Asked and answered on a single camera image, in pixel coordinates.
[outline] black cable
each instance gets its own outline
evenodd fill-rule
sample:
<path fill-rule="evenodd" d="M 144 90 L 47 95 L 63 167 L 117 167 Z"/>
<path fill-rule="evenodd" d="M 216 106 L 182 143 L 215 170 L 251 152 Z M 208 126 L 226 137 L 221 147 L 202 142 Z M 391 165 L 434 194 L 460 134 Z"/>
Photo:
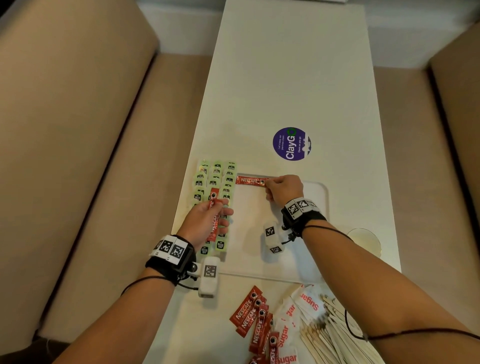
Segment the black cable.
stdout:
<path fill-rule="evenodd" d="M 347 329 L 348 329 L 349 333 L 354 338 L 360 339 L 360 340 L 365 340 L 365 341 L 383 340 L 383 339 L 394 338 L 394 337 L 400 336 L 400 335 L 418 334 L 418 333 L 421 333 L 421 332 L 452 332 L 452 333 L 455 333 L 455 334 L 466 335 L 466 336 L 470 336 L 471 338 L 480 340 L 480 336 L 472 334 L 471 332 L 458 330 L 456 328 L 415 328 L 415 329 L 412 329 L 412 330 L 403 330 L 403 331 L 400 331 L 400 332 L 390 332 L 388 334 L 377 335 L 377 336 L 368 336 L 368 337 L 358 336 L 358 335 L 355 335 L 352 332 L 352 330 L 350 329 L 350 326 L 348 325 L 347 310 L 345 310 L 345 323 L 347 325 Z"/>
<path fill-rule="evenodd" d="M 126 290 L 128 288 L 130 288 L 131 286 L 133 286 L 134 284 L 137 284 L 138 282 L 141 282 L 142 280 L 146 280 L 146 279 L 150 279 L 150 278 L 153 278 L 153 279 L 164 279 L 164 280 L 167 280 L 169 282 L 171 282 L 169 279 L 166 279 L 165 277 L 163 276 L 147 276 L 147 277 L 143 277 L 143 278 L 139 278 L 137 279 L 136 281 L 133 281 L 132 283 L 130 283 L 128 286 L 125 287 L 125 289 L 122 291 L 122 293 L 120 294 L 120 296 L 122 296 Z M 181 284 L 180 282 L 177 283 L 179 286 L 182 286 L 184 288 L 188 288 L 189 290 L 192 290 L 192 291 L 198 291 L 198 288 L 197 287 L 188 287 L 188 286 L 185 286 L 183 284 Z"/>
<path fill-rule="evenodd" d="M 350 238 L 347 234 L 345 234 L 344 232 L 341 232 L 337 229 L 334 229 L 334 228 L 328 228 L 326 226 L 319 226 L 319 225 L 307 225 L 305 226 L 303 229 L 305 230 L 306 228 L 319 228 L 319 229 L 326 229 L 326 230 L 331 230 L 331 231 L 335 231 L 335 232 L 338 232 L 339 234 L 342 234 L 343 236 L 345 236 L 347 239 L 350 239 L 352 240 L 352 238 Z"/>

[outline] hand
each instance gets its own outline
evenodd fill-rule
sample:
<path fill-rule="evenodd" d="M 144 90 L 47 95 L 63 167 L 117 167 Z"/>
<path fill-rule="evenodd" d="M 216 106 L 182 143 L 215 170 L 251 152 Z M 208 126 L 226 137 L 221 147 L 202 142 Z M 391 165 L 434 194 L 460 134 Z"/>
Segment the hand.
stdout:
<path fill-rule="evenodd" d="M 231 208 L 223 207 L 223 205 L 227 204 L 228 200 L 226 198 L 219 198 L 211 209 L 208 208 L 210 201 L 195 205 L 185 217 L 177 235 L 188 240 L 197 252 L 203 246 L 205 240 L 212 231 L 215 215 L 218 213 L 227 216 L 233 215 L 233 210 Z M 221 218 L 218 221 L 218 233 L 226 234 L 229 224 L 228 220 Z"/>
<path fill-rule="evenodd" d="M 297 197 L 303 197 L 303 183 L 294 174 L 265 180 L 266 199 L 283 208 L 285 204 Z"/>

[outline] white wall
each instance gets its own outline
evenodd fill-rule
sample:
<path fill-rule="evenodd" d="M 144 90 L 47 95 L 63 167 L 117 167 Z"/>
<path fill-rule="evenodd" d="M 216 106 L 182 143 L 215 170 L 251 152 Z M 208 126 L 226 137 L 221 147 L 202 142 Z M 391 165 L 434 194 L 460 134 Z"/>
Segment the white wall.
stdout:
<path fill-rule="evenodd" d="M 139 3 L 159 36 L 163 52 L 213 54 L 225 0 Z M 365 5 L 373 64 L 386 67 L 424 66 L 480 13 L 477 0 L 350 0 L 349 3 Z"/>

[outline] beige cushion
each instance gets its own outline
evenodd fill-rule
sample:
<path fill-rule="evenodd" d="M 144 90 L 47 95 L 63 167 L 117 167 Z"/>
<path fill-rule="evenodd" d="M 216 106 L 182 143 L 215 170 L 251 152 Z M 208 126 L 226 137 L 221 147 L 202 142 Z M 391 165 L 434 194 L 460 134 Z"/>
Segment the beige cushion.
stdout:
<path fill-rule="evenodd" d="M 480 333 L 480 261 L 427 75 L 375 80 L 402 272 Z"/>
<path fill-rule="evenodd" d="M 438 52 L 431 65 L 480 223 L 480 23 Z"/>
<path fill-rule="evenodd" d="M 171 233 L 210 61 L 168 54 L 155 60 L 41 336 L 73 341 Z"/>
<path fill-rule="evenodd" d="M 133 0 L 0 20 L 0 354 L 29 345 L 157 39 Z"/>

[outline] wristband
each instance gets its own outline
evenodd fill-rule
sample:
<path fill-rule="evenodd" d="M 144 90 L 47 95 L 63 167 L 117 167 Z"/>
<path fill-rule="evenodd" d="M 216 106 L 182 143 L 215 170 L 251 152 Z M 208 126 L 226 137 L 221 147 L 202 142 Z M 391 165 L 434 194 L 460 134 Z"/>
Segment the wristband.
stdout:
<path fill-rule="evenodd" d="M 283 224 L 292 229 L 295 236 L 301 237 L 305 225 L 310 220 L 325 220 L 318 206 L 312 200 L 304 197 L 294 198 L 282 209 Z"/>
<path fill-rule="evenodd" d="M 149 256 L 145 267 L 156 270 L 175 286 L 187 278 L 191 263 L 196 261 L 193 245 L 178 235 L 164 236 Z"/>

